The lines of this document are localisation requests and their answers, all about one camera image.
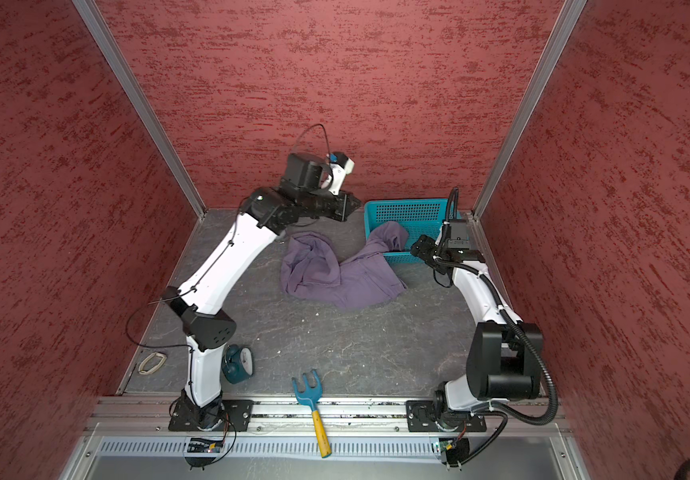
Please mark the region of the purple trousers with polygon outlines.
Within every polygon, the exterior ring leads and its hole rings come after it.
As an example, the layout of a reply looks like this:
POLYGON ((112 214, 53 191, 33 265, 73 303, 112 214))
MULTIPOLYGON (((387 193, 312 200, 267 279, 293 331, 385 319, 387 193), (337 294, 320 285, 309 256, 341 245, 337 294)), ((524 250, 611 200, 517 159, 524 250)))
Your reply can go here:
POLYGON ((403 249, 408 231, 395 221, 374 229, 361 250, 339 261, 329 239, 316 232, 292 235, 282 259, 281 289, 296 298, 363 309, 392 301, 406 285, 385 259, 403 249))

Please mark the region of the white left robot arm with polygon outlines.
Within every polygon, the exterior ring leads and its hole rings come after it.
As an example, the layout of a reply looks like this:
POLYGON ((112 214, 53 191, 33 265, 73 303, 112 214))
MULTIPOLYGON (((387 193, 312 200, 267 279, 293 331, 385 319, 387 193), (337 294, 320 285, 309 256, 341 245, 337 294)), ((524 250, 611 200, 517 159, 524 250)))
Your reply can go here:
POLYGON ((192 427, 209 431, 223 422, 221 365, 224 347, 236 330, 223 303, 243 273, 301 218, 344 222, 361 205, 346 191, 288 194, 259 188, 241 203, 228 233, 196 272, 184 283, 167 287, 162 300, 182 322, 189 355, 186 385, 175 412, 192 427))

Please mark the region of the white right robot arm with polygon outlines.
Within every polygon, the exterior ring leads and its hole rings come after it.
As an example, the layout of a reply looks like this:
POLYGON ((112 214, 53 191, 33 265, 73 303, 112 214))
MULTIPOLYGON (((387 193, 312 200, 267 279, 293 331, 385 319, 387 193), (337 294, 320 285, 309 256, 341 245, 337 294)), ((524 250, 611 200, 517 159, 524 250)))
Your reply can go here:
POLYGON ((538 360, 542 333, 537 325, 523 322, 507 304, 483 254, 469 248, 449 248, 427 235, 414 242, 410 253, 434 274, 450 279, 475 323, 465 373, 442 383, 434 392, 436 420, 446 422, 460 412, 501 411, 511 402, 538 398, 544 376, 538 360))

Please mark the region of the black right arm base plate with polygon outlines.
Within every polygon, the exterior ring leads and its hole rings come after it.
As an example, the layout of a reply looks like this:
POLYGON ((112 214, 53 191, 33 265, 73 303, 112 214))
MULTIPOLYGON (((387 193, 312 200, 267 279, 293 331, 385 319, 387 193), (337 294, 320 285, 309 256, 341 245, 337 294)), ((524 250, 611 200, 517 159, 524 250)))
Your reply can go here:
POLYGON ((445 410, 432 400, 409 400, 405 408, 408 430, 413 433, 482 433, 487 429, 483 417, 466 411, 445 410))

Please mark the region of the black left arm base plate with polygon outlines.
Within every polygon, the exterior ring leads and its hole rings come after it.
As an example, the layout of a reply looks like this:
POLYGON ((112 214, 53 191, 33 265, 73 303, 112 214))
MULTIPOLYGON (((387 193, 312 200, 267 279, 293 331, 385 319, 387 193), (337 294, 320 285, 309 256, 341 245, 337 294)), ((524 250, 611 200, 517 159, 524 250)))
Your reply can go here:
POLYGON ((205 407, 196 406, 187 396, 170 405, 170 432, 217 432, 225 429, 245 432, 252 417, 252 400, 216 399, 205 407))

